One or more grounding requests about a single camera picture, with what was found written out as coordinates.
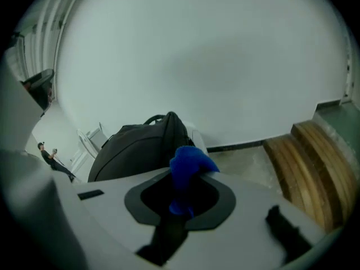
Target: blue cloth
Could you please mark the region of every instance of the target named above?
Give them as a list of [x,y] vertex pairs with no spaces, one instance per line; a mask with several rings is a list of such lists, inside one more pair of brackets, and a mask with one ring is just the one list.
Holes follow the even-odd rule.
[[194,211],[188,199],[190,178],[195,174],[209,171],[219,172],[218,167],[203,151],[193,146],[177,148],[175,157],[170,161],[170,168],[175,189],[175,199],[169,206],[175,215],[189,214],[194,217]]

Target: concrete floor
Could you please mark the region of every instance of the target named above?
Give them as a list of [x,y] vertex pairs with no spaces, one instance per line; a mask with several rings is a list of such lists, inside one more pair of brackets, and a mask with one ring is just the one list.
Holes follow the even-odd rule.
[[253,147],[241,150],[209,153],[220,171],[263,185],[279,195],[281,187],[272,163],[264,148]]

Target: person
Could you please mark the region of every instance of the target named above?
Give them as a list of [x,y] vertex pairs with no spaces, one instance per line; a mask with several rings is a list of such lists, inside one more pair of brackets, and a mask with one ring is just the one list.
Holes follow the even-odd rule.
[[45,151],[43,143],[38,143],[38,148],[41,152],[41,156],[44,158],[45,162],[50,165],[52,170],[64,172],[67,174],[67,176],[69,176],[71,182],[74,180],[75,175],[73,175],[72,172],[70,172],[64,166],[60,165],[58,162],[55,161],[54,156],[57,150],[54,149],[52,151],[52,154],[50,155],[47,151]]

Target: stacked wooden boards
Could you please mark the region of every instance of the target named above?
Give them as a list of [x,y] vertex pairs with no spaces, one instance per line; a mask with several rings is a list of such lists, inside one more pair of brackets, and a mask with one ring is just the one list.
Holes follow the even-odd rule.
[[283,195],[326,231],[349,218],[357,193],[350,166],[314,122],[295,124],[291,134],[264,142]]

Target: white wall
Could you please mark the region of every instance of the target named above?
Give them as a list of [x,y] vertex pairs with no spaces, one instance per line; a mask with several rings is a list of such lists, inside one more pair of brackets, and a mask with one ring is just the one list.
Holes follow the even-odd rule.
[[83,0],[58,99],[84,132],[173,110],[208,147],[254,141],[340,99],[345,50],[326,0]]
[[45,142],[45,150],[51,154],[57,149],[57,157],[68,168],[70,159],[78,150],[77,129],[68,120],[60,105],[53,102],[45,115],[33,129],[33,135],[39,142]]
[[352,48],[352,77],[354,81],[352,100],[360,109],[360,48],[353,35],[350,36],[350,42]]

